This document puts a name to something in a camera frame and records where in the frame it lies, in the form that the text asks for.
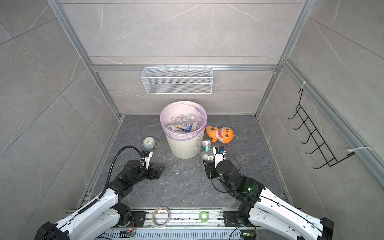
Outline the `crane label green cap bottle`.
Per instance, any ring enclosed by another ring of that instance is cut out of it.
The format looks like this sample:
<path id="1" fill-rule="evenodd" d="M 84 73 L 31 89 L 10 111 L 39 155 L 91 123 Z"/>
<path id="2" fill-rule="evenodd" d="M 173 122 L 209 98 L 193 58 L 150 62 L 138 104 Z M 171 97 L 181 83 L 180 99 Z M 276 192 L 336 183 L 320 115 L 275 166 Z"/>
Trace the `crane label green cap bottle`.
<path id="1" fill-rule="evenodd" d="M 203 146 L 202 159 L 205 161 L 213 161 L 215 154 L 212 150 L 211 141 L 210 140 L 203 141 L 202 146 Z"/>

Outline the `clear bottle yellow label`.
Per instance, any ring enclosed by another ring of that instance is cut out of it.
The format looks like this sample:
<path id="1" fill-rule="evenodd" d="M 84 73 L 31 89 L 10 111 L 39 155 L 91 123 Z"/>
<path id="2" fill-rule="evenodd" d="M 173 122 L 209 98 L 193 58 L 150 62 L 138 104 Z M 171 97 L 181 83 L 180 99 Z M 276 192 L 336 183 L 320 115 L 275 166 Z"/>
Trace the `clear bottle yellow label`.
<path id="1" fill-rule="evenodd" d="M 181 117 L 172 117 L 170 119 L 170 124 L 174 126 L 189 126 L 190 123 L 187 119 Z"/>

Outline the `blue label bottle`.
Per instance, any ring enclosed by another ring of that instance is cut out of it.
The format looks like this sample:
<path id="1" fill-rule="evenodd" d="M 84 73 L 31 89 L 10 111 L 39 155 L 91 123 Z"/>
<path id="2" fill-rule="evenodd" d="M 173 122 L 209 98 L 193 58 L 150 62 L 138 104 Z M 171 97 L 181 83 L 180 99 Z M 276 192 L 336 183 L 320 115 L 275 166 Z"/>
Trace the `blue label bottle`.
<path id="1" fill-rule="evenodd" d="M 177 124 L 177 127 L 183 132 L 192 133 L 197 128 L 197 123 L 181 122 Z"/>

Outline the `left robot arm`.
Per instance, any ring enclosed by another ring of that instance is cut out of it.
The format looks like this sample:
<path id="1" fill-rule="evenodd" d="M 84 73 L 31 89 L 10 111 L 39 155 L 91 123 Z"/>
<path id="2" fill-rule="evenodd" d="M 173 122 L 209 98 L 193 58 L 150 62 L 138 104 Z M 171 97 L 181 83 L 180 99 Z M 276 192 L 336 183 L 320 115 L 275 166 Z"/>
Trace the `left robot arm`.
<path id="1" fill-rule="evenodd" d="M 150 162 L 152 152 L 139 151 L 134 146 L 124 146 L 139 154 L 138 160 L 129 160 L 122 171 L 111 179 L 117 157 L 114 157 L 101 193 L 74 213 L 55 224 L 46 222 L 37 231 L 36 240 L 94 240 L 114 226 L 127 226 L 131 221 L 130 208 L 122 200 L 132 192 L 133 186 L 143 180 L 157 180 L 165 166 Z"/>

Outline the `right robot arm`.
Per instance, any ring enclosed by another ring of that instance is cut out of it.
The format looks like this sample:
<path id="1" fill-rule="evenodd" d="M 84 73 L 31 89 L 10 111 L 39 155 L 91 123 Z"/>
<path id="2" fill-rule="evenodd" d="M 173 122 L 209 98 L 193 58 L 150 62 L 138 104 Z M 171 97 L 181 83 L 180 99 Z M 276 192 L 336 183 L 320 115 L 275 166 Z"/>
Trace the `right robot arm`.
<path id="1" fill-rule="evenodd" d="M 217 178 L 241 204 L 228 218 L 245 227 L 262 227 L 290 240 L 331 240 L 334 222 L 316 218 L 283 201 L 258 181 L 242 175 L 228 160 L 203 160 L 209 179 Z"/>

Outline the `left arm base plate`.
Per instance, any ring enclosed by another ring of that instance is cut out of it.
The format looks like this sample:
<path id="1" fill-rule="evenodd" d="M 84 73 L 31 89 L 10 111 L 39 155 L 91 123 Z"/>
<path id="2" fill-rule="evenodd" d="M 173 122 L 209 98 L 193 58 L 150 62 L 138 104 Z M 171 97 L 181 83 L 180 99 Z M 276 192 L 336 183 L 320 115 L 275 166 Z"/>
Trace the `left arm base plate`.
<path id="1" fill-rule="evenodd" d="M 120 220 L 117 224 L 120 228 L 142 228 L 146 220 L 147 212 L 145 211 L 134 211 L 126 212 L 120 216 Z"/>

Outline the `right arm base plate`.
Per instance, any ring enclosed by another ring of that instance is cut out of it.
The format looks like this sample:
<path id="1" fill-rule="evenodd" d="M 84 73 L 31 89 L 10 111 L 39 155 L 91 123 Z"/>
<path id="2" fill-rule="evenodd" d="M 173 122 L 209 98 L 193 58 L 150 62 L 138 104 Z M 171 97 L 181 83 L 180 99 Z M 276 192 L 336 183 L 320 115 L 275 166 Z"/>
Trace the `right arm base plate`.
<path id="1" fill-rule="evenodd" d="M 225 227 L 250 227 L 248 221 L 242 220 L 237 216 L 236 211 L 223 211 Z"/>

